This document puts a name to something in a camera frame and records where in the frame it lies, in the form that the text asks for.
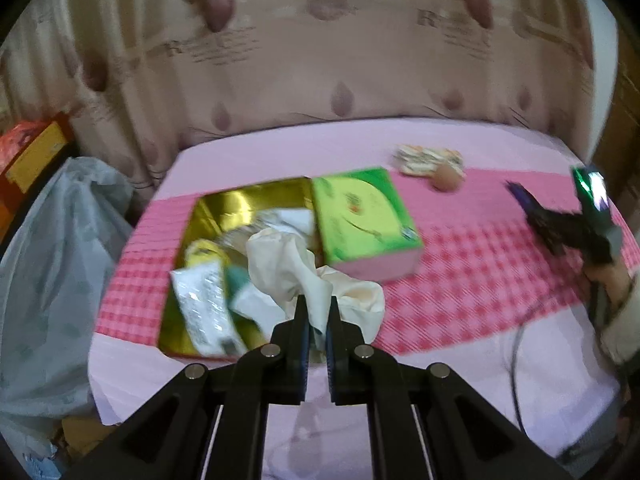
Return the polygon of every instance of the gold tin box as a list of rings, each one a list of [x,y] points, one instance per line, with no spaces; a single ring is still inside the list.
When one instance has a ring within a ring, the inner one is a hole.
[[[225,232],[252,224],[258,211],[301,207],[314,210],[311,180],[304,177],[265,182],[205,195],[198,199],[193,208],[182,236],[174,268],[184,267],[184,251],[200,238],[215,241]],[[311,249],[316,255],[321,254],[317,246]],[[228,256],[233,263],[246,267],[246,258],[242,254],[230,251]],[[254,348],[264,342],[255,340],[256,327],[253,321],[240,319],[236,325],[248,348]],[[247,334],[253,334],[250,336],[252,340],[246,340]],[[162,317],[158,348],[165,354],[174,356],[199,357],[187,334],[171,287]]]

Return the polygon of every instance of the white cloth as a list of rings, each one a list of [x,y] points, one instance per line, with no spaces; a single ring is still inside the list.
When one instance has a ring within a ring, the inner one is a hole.
[[[287,319],[273,298],[251,282],[238,290],[229,308],[242,317],[253,319],[266,339],[271,339],[274,327]]]
[[[333,295],[342,318],[357,324],[367,343],[375,339],[385,311],[379,284],[354,280],[330,267],[316,269],[314,255],[300,236],[273,228],[249,238],[246,250],[251,281],[288,319],[293,318],[296,296],[304,294],[309,323],[324,336]]]
[[[266,209],[258,212],[257,219],[265,228],[273,227],[277,231],[295,233],[305,240],[314,235],[316,228],[313,211],[305,207]]]

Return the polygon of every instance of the cardboard box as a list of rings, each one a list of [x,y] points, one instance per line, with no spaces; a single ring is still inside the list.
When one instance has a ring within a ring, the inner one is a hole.
[[[372,282],[415,271],[422,241],[386,170],[314,178],[312,185],[325,265]]]
[[[74,137],[64,114],[42,123],[41,131],[33,124],[17,146],[8,137],[11,146],[2,147],[15,155],[9,154],[10,160],[5,160],[6,152],[0,156],[0,256],[44,184],[72,155]]]

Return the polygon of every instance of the plastic wrapper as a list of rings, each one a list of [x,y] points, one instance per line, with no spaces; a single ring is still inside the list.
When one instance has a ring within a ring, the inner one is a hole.
[[[226,307],[222,259],[174,270],[171,276],[187,333],[198,353],[210,357],[246,352]]]
[[[457,174],[465,176],[462,155],[456,150],[400,144],[396,148],[396,160],[400,173],[405,175],[431,178],[441,164],[448,162]]]
[[[225,251],[211,240],[196,240],[184,252],[186,267],[196,267],[213,260],[220,260],[225,267],[229,265]]]
[[[307,247],[313,245],[313,236],[316,228],[314,213],[304,207],[273,208],[258,211],[254,222],[224,233],[216,239],[216,243],[246,256],[248,239],[267,227],[283,233],[297,234],[305,241]]]

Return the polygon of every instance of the metal screw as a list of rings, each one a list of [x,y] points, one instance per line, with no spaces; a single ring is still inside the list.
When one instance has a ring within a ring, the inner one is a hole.
[[[444,363],[434,363],[429,367],[429,371],[431,372],[432,376],[437,377],[439,379],[444,379],[446,377],[449,377],[451,368],[449,368]]]
[[[260,348],[260,352],[265,357],[276,357],[280,354],[280,347],[278,345],[274,345],[273,343],[267,343],[262,348]]]
[[[188,379],[199,379],[204,375],[204,372],[207,371],[207,368],[203,365],[193,364],[189,365],[184,369],[184,374]]]
[[[360,359],[369,359],[373,355],[373,346],[358,345],[353,349],[353,353]]]

